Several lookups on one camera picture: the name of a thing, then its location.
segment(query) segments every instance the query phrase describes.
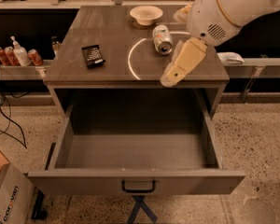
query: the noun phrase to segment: drawer handle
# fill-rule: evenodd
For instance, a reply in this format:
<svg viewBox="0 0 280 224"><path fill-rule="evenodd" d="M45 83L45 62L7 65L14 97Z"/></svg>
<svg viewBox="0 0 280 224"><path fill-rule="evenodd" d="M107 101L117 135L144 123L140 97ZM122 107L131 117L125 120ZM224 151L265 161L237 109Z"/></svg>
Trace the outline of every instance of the drawer handle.
<svg viewBox="0 0 280 224"><path fill-rule="evenodd" d="M121 181L121 189L127 193L150 193L153 192L156 189L156 181L152 181L152 188L146 189L146 190L140 190L140 189L126 189L125 188L125 181Z"/></svg>

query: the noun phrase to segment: drawer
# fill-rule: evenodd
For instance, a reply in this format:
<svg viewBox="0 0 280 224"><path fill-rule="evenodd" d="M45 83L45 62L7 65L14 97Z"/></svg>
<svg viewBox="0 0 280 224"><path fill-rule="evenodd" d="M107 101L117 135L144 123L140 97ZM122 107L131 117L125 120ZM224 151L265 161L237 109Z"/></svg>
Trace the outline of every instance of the drawer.
<svg viewBox="0 0 280 224"><path fill-rule="evenodd" d="M45 194L229 194L196 89L74 90L50 165L28 177Z"/></svg>

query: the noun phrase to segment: white bottle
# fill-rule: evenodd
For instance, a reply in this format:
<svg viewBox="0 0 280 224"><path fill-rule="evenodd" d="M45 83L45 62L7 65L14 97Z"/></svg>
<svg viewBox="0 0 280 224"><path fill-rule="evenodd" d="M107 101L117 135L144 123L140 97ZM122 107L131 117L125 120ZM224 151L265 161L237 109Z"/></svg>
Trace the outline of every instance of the white bottle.
<svg viewBox="0 0 280 224"><path fill-rule="evenodd" d="M11 39L13 40L14 52L16 57L19 60L21 66L28 66L31 64L31 60L28 56L28 53L24 47L21 47L19 42L15 40L15 36L12 36Z"/></svg>

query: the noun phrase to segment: gray cabinet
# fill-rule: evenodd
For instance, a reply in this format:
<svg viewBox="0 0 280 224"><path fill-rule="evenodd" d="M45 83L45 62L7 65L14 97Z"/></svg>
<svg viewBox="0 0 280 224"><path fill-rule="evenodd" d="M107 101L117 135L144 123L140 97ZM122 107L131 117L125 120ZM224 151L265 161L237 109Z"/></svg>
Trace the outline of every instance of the gray cabinet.
<svg viewBox="0 0 280 224"><path fill-rule="evenodd" d="M229 78L214 48L183 82L164 88L170 56L154 50L153 26L137 26L130 9L77 14L44 79L63 127L49 169L29 178L45 194L231 193L245 174L224 168L216 144L212 117ZM170 15L177 8L162 9L161 21L176 26ZM147 43L129 54L140 39ZM106 62L87 69L80 50L93 42Z"/></svg>

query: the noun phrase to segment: aluminum can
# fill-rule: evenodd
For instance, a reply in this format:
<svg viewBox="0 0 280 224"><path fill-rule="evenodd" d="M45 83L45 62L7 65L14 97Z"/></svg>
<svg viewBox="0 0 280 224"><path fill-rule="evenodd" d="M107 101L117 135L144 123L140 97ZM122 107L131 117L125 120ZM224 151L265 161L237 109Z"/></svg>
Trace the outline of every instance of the aluminum can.
<svg viewBox="0 0 280 224"><path fill-rule="evenodd" d="M165 25L156 26L152 31L153 41L158 53L167 55L172 51L173 39Z"/></svg>
<svg viewBox="0 0 280 224"><path fill-rule="evenodd" d="M4 53L8 57L11 65L18 65L18 64L20 64L18 58L15 55L15 52L13 51L13 47L5 48L4 49Z"/></svg>
<svg viewBox="0 0 280 224"><path fill-rule="evenodd" d="M8 59L2 48L0 48L0 62L2 65L10 64L10 60Z"/></svg>
<svg viewBox="0 0 280 224"><path fill-rule="evenodd" d="M34 63L34 65L42 65L44 63L43 59L41 58L41 56L39 55L36 49L29 50L28 56L31 59L31 61Z"/></svg>

